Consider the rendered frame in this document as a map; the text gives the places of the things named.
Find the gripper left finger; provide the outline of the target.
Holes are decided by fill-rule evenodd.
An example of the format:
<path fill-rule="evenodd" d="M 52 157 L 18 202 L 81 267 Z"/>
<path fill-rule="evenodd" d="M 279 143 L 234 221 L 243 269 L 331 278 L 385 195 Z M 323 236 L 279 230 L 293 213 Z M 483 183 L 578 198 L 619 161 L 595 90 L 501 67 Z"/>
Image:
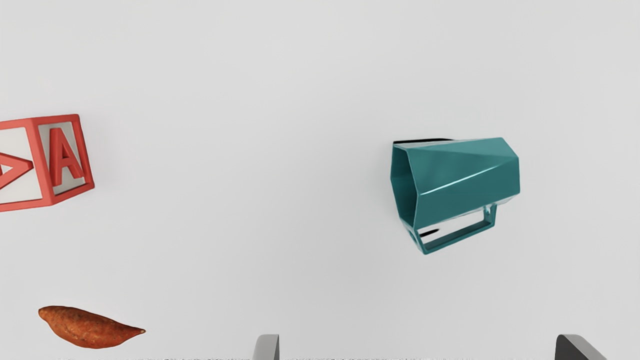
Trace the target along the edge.
<path fill-rule="evenodd" d="M 252 360 L 281 360 L 279 339 L 277 333 L 259 335 L 254 345 Z"/>

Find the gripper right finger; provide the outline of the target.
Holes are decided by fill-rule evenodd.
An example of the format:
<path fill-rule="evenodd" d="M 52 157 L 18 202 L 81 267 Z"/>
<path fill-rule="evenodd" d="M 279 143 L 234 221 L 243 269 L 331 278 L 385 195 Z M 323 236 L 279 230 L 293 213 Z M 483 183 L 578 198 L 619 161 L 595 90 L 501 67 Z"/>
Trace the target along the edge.
<path fill-rule="evenodd" d="M 607 360 L 607 358 L 582 336 L 560 334 L 555 344 L 555 360 Z"/>

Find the teal faceted mug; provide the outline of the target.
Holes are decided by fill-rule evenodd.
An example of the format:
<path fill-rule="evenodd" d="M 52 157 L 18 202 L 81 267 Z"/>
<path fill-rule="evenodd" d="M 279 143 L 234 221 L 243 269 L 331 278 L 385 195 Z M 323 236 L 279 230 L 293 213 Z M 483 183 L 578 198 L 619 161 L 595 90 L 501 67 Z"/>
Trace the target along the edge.
<path fill-rule="evenodd" d="M 519 157 L 503 137 L 394 141 L 390 183 L 398 217 L 429 255 L 494 227 L 521 192 Z"/>

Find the brown sweet potato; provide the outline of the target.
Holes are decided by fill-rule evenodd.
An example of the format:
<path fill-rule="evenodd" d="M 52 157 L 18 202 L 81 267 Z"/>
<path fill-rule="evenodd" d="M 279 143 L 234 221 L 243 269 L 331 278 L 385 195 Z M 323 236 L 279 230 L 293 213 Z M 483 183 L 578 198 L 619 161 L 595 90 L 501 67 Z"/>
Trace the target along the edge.
<path fill-rule="evenodd" d="M 109 317 L 75 307 L 50 305 L 38 310 L 38 316 L 51 331 L 74 346 L 86 349 L 107 349 L 146 333 L 146 330 L 125 325 Z"/>

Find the red letter block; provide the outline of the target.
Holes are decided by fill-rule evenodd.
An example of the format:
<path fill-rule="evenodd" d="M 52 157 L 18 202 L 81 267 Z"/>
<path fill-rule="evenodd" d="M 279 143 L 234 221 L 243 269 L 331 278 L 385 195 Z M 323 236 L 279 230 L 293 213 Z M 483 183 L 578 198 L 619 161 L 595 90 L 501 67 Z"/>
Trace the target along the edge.
<path fill-rule="evenodd" d="M 78 114 L 0 121 L 0 213 L 50 207 L 94 187 Z"/>

